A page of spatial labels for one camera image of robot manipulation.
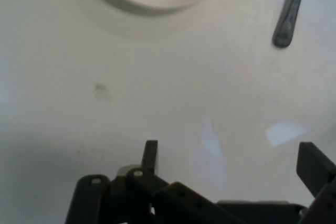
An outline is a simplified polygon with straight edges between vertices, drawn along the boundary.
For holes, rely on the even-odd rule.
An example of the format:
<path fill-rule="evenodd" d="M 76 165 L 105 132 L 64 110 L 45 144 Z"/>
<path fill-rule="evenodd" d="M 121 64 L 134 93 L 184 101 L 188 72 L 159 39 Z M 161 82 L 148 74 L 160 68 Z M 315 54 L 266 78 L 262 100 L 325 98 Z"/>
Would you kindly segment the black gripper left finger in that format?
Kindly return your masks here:
<path fill-rule="evenodd" d="M 185 185 L 157 176 L 157 152 L 158 141 L 148 140 L 141 164 L 125 174 L 79 179 L 66 223 L 243 223 Z"/>

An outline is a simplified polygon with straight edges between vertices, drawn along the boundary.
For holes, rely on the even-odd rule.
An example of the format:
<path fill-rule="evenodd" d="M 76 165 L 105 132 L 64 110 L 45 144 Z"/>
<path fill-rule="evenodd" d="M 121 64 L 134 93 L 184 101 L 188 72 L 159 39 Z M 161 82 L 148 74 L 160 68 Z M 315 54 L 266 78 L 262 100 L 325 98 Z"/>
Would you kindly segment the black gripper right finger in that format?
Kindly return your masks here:
<path fill-rule="evenodd" d="M 297 175 L 314 197 L 300 223 L 335 223 L 335 164 L 312 142 L 301 142 Z"/>

